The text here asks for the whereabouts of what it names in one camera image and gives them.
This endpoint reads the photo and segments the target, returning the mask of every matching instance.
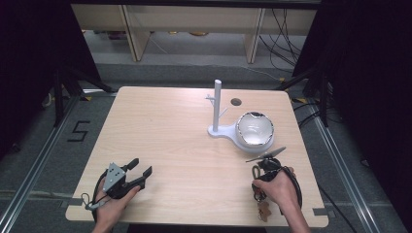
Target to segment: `gray floor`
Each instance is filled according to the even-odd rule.
[[[279,58],[270,60],[267,48],[259,43],[254,64],[246,61],[243,37],[232,34],[208,34],[195,37],[189,33],[169,34],[155,32],[149,41],[142,61],[132,61],[128,43],[125,40],[109,40],[106,34],[85,33],[103,81],[112,87],[122,85],[155,86],[213,86],[214,79],[223,80],[223,88],[272,89],[280,79],[291,78],[292,66]],[[268,36],[266,43],[272,45]],[[301,48],[304,37],[291,37],[294,45]],[[285,51],[283,55],[291,58]],[[82,83],[84,88],[94,88]],[[288,90],[291,98],[302,97],[304,82]],[[65,218],[66,205],[74,192],[77,182],[86,166],[88,156],[94,146],[104,120],[114,101],[113,96],[92,96],[89,101],[79,101],[67,119],[62,132],[53,147],[50,157],[36,181],[28,200],[19,213],[11,232],[89,232],[93,223],[72,222]],[[21,151],[12,152],[0,162],[0,211],[5,212],[35,162],[43,144],[52,132],[54,106],[46,107],[33,119],[31,128],[20,141]],[[311,106],[295,111],[296,120],[301,121],[311,115]],[[390,201],[377,183],[372,172],[361,165],[361,153],[352,141],[344,121],[335,109],[327,112],[329,128],[359,192],[372,212],[380,232],[406,232]],[[81,143],[68,140],[79,137],[73,128],[79,120],[89,120],[82,124],[87,131]],[[332,201],[355,227],[357,232],[365,230],[361,218],[354,208],[349,192],[345,188],[337,166],[322,137],[316,120],[311,120],[301,128],[302,137],[315,172],[319,186],[325,190],[323,199],[329,213],[329,226],[313,229],[313,232],[352,232],[348,223],[333,207]],[[127,224],[120,223],[115,232],[126,232]],[[289,232],[284,227],[268,227],[268,233]]]

